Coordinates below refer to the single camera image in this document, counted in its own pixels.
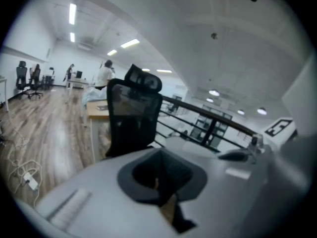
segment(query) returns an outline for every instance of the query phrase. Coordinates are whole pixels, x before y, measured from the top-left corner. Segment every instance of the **chair headrest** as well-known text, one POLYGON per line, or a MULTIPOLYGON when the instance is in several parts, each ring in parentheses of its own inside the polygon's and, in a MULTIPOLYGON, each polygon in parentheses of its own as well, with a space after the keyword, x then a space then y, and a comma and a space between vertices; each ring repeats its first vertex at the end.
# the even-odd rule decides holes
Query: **chair headrest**
POLYGON ((134 64, 131 65, 129 71, 124 77, 124 80, 136 83, 155 92, 159 92, 162 89, 162 81, 158 77, 142 71, 134 64))
POLYGON ((19 67, 25 67, 25 65, 26 65, 26 62, 25 62, 25 61, 20 61, 19 67))

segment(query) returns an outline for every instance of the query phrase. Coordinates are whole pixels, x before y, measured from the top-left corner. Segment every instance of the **white cable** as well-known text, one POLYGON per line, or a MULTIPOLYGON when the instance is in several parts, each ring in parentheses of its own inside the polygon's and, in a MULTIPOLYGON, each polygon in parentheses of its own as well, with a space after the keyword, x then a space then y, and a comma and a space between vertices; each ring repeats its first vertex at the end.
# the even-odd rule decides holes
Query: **white cable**
POLYGON ((34 202, 33 202, 33 206, 34 206, 34 208, 35 208, 35 203, 36 203, 37 199, 38 199, 39 196, 40 196, 40 187, 41 187, 41 184, 42 184, 42 166, 41 166, 40 163, 36 162, 35 160, 29 160, 29 161, 27 161, 27 162, 25 162, 25 163, 20 164, 20 161, 19 161, 19 160, 11 160, 11 159, 10 159, 10 156, 11 156, 12 152, 16 152, 17 149, 21 149, 21 148, 23 148, 24 146, 26 146, 26 145, 29 143, 30 139, 23 137, 22 134, 15 128, 15 126, 14 126, 14 124, 13 124, 13 122, 12 122, 12 119, 11 119, 10 111, 8 111, 8 115, 9 115, 9 120, 10 120, 10 123, 11 123, 11 125, 12 125, 14 131, 15 131, 15 132, 20 136, 20 138, 21 138, 21 143, 18 144, 18 145, 15 145, 15 144, 14 144, 14 141, 12 141, 12 143, 13 143, 13 148, 10 150, 10 152, 9 152, 9 154, 8 154, 8 160, 11 162, 12 166, 14 167, 14 170, 13 170, 13 171, 9 174, 9 176, 8 176, 8 184, 9 184, 9 179, 10 179, 11 175, 16 171, 17 176, 20 178, 20 183, 19 183, 19 185, 16 187, 15 191, 13 192, 13 193, 16 193, 17 190, 19 189, 19 187, 22 185, 23 177, 24 177, 24 175, 25 175, 26 173, 28 173, 28 172, 30 172, 30 171, 34 171, 34 172, 31 174, 31 176, 30 176, 30 177, 33 177, 33 175, 35 175, 38 171, 40 171, 40 182, 39 182, 39 186, 38 186, 38 189, 37 189, 38 193, 37 193, 37 196, 36 196, 36 198, 35 198, 35 200, 34 200, 34 202), (28 170, 25 170, 24 166, 25 166, 26 164, 29 164, 29 163, 35 163, 37 166, 39 166, 39 168, 30 168, 30 169, 28 169, 28 170))

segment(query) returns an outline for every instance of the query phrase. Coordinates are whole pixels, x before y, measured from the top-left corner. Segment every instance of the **person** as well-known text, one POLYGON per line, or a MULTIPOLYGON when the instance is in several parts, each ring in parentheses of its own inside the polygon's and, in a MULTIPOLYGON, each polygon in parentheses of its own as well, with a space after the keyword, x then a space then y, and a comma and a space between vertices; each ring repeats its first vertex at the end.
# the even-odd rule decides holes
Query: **person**
POLYGON ((39 64, 33 64, 33 66, 30 69, 30 77, 33 78, 35 76, 35 71, 40 69, 39 64))
POLYGON ((64 80, 63 82, 66 80, 66 77, 67 77, 67 80, 70 80, 71 78, 71 74, 73 73, 73 67, 75 67, 75 65, 72 63, 70 65, 70 67, 67 69, 66 71, 66 74, 65 74, 65 77, 64 77, 64 80))
POLYGON ((107 60, 104 67, 100 68, 98 71, 97 81, 95 88, 98 90, 103 89, 108 85, 108 82, 114 78, 114 72, 111 70, 112 61, 107 60))

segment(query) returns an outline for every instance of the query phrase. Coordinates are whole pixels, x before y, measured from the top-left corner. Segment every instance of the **wall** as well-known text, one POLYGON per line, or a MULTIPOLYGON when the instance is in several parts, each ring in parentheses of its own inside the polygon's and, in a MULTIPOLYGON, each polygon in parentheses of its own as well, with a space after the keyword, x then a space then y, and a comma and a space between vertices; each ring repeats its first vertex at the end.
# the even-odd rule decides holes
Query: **wall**
POLYGON ((187 93, 187 88, 183 81, 177 77, 162 75, 159 77, 162 81, 162 90, 160 93, 164 96, 173 97, 173 95, 182 97, 182 101, 187 93))
MULTIPOLYGON (((98 69, 102 61, 105 62, 106 60, 91 52, 77 48, 74 43, 56 42, 50 61, 50 67, 54 68, 54 84, 66 84, 63 82, 63 79, 67 69, 72 63, 75 64, 73 71, 82 71, 82 78, 86 78, 89 82, 92 82, 93 77, 95 76, 94 79, 97 77, 98 69)), ((115 68, 116 77, 123 79, 127 69, 115 63, 113 67, 115 68)))
MULTIPOLYGON (((72 63, 75 64, 74 71, 82 71, 82 77, 91 82, 93 77, 94 79, 97 77, 102 61, 105 62, 106 60, 92 52, 77 48, 74 43, 56 42, 49 67, 53 67, 55 71, 54 83, 56 85, 65 85, 63 79, 66 70, 72 63)), ((115 68, 116 78, 124 79, 129 66, 124 66, 120 61, 116 63, 113 60, 113 67, 115 68)), ((169 97, 172 97, 174 94, 180 97, 185 96, 187 89, 179 78, 162 75, 160 79, 162 81, 161 94, 169 97)))
POLYGON ((294 119, 299 135, 317 132, 317 59, 315 52, 307 59, 303 70, 282 97, 294 119))
MULTIPOLYGON (((50 60, 49 49, 52 53, 55 36, 46 27, 41 18, 37 0, 31 1, 14 22, 0 52, 0 75, 7 79, 7 98, 17 94, 15 87, 16 67, 19 61, 26 61, 27 68, 38 63, 41 73, 48 66, 50 60)), ((0 101, 4 101, 4 85, 0 86, 0 101)))
POLYGON ((271 123, 273 123, 275 120, 273 119, 256 119, 256 118, 248 118, 245 127, 260 133, 260 131, 269 126, 271 123))

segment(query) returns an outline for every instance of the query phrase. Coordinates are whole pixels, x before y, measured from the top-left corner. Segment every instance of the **black office chair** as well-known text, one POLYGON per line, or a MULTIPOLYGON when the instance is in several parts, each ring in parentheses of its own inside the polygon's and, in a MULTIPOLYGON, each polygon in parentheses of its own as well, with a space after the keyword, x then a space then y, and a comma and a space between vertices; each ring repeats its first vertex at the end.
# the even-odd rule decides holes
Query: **black office chair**
POLYGON ((35 69, 35 71, 31 74, 31 78, 30 78, 30 89, 33 90, 33 93, 29 94, 29 99, 32 98, 32 96, 39 96, 39 98, 41 98, 41 96, 43 95, 43 93, 38 93, 37 90, 40 87, 40 73, 41 73, 41 69, 37 68, 35 69))
POLYGON ((20 99, 22 98, 22 95, 29 95, 27 92, 28 90, 24 91, 24 88, 28 86, 26 83, 26 72, 27 67, 25 67, 26 62, 20 61, 19 66, 16 68, 16 83, 15 86, 18 90, 21 90, 20 99))
POLYGON ((54 68, 53 68, 53 67, 50 67, 49 70, 52 70, 52 71, 53 71, 52 77, 51 77, 51 82, 50 82, 50 87, 51 87, 51 86, 54 85, 54 73, 55 73, 55 71, 54 71, 54 68))
POLYGON ((107 86, 111 146, 106 157, 146 149, 156 135, 162 104, 161 80, 132 65, 124 80, 107 86))

